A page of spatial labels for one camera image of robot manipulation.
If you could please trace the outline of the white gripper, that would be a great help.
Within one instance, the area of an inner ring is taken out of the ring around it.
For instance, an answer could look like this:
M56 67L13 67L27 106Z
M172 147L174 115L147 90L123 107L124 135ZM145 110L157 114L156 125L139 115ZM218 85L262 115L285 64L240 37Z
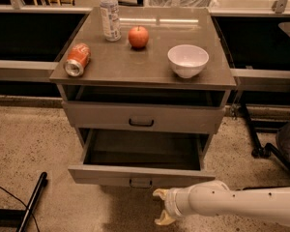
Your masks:
M176 219L187 216L190 212L189 192L185 188L157 188L154 197L164 200L165 210L155 219L155 224L160 226L170 225Z

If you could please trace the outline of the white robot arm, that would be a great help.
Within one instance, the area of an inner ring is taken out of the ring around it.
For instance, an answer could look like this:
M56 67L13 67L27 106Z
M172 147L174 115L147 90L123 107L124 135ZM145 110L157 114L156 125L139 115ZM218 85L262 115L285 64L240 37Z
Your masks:
M164 203L158 225L192 215L237 215L290 227L290 187L231 190L214 180L187 188L157 188L153 195Z

